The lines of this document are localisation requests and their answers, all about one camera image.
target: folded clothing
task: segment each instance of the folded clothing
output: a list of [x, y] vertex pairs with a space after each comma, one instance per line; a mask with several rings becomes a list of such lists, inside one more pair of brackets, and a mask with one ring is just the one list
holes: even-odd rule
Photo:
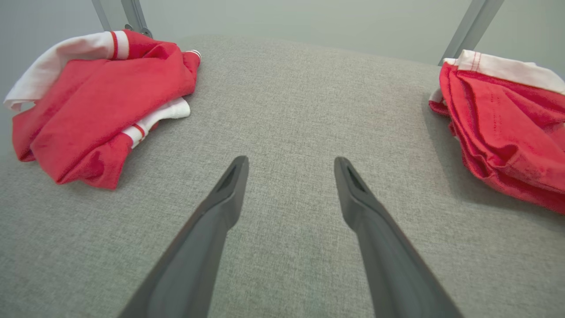
[[463, 163], [504, 194], [565, 214], [565, 82], [534, 63], [464, 50], [446, 59], [435, 112]]
[[163, 118], [190, 114], [200, 53], [128, 30], [65, 40], [43, 53], [5, 105], [19, 111], [12, 141], [58, 184], [115, 189], [126, 156]]

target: gray upholstered seat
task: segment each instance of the gray upholstered seat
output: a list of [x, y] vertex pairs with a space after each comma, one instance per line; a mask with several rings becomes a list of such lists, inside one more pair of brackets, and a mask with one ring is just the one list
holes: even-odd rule
[[0, 316], [112, 317], [231, 160], [250, 159], [211, 317], [371, 317], [333, 159], [347, 157], [468, 317], [565, 311], [565, 218], [462, 165], [439, 67], [274, 40], [190, 37], [189, 118], [162, 122], [115, 192], [2, 158]]

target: white fabric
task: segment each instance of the white fabric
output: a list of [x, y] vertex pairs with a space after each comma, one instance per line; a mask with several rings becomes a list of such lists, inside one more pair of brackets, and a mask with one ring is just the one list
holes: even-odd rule
[[441, 93], [441, 88], [437, 88], [430, 96], [429, 100], [433, 102], [441, 102], [444, 99], [443, 94]]
[[41, 54], [10, 90], [4, 105], [20, 111], [24, 102], [41, 99], [72, 59], [110, 59], [114, 55], [114, 39], [110, 32], [95, 33], [64, 40]]
[[142, 134], [141, 131], [135, 126], [130, 126], [124, 129], [122, 132], [128, 135], [132, 141], [132, 149], [137, 146], [140, 141], [145, 139], [149, 133], [149, 129], [153, 127], [159, 120], [161, 119], [177, 119], [188, 117], [190, 115], [190, 106], [184, 100], [184, 98], [179, 97], [175, 100], [172, 100], [165, 105], [159, 107], [156, 111], [152, 112], [151, 114], [147, 115], [144, 119], [138, 121], [136, 123], [137, 126], [143, 129], [144, 133]]
[[548, 68], [531, 62], [496, 57], [463, 50], [459, 58], [444, 59], [444, 63], [458, 66], [460, 71], [473, 71], [514, 83], [546, 89], [565, 95], [565, 82]]

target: gray wall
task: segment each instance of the gray wall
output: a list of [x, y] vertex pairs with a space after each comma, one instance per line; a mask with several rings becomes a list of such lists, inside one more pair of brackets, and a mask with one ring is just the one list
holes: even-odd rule
[[274, 37], [436, 65], [470, 3], [471, 0], [141, 0], [141, 7], [155, 38], [164, 41], [210, 33]]
[[[103, 31], [90, 0], [9, 0], [0, 2], [0, 97], [33, 61], [59, 41]], [[0, 109], [0, 155], [13, 152], [11, 118]]]
[[535, 62], [565, 79], [565, 1], [505, 0], [476, 51]]

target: metal frame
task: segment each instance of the metal frame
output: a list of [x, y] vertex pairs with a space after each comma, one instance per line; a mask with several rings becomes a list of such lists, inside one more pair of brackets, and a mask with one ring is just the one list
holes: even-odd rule
[[[474, 50], [503, 3], [504, 0], [472, 0], [438, 65], [443, 64], [444, 58], [458, 57], [462, 50]], [[110, 31], [111, 27], [100, 0], [92, 0], [92, 4], [102, 27]], [[140, 0], [121, 0], [121, 5], [128, 19], [125, 28], [153, 38], [145, 22]]]
[[147, 28], [140, 0], [121, 0], [121, 5], [124, 7], [125, 16], [129, 23], [125, 25], [125, 28], [153, 38], [151, 31]]
[[104, 8], [102, 8], [100, 0], [92, 0], [92, 5], [94, 5], [94, 9], [96, 10], [96, 14], [100, 19], [100, 23], [102, 24], [104, 31], [112, 31], [112, 27], [110, 26], [110, 22], [108, 22], [108, 17], [106, 17], [106, 13], [104, 12]]
[[462, 50], [474, 50], [503, 2], [472, 0], [438, 65], [443, 64], [444, 58], [458, 57]]

